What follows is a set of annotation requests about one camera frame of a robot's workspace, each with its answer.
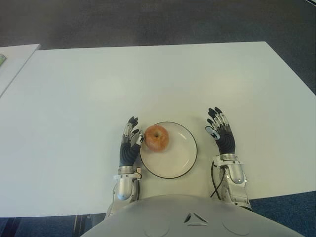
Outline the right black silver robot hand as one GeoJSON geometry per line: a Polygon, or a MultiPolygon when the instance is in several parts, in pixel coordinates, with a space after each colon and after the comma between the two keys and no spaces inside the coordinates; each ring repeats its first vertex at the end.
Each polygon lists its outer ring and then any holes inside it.
{"type": "Polygon", "coordinates": [[[209,108],[208,114],[209,126],[206,126],[205,130],[215,140],[219,154],[234,154],[236,144],[227,117],[218,107],[209,108]]]}

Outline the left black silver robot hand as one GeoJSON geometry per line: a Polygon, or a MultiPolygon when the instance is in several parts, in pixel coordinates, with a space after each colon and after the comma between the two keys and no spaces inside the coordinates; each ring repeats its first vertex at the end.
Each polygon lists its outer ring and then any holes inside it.
{"type": "Polygon", "coordinates": [[[119,152],[119,167],[133,166],[140,153],[145,135],[139,129],[134,130],[137,124],[138,118],[132,116],[124,128],[119,152]]]}

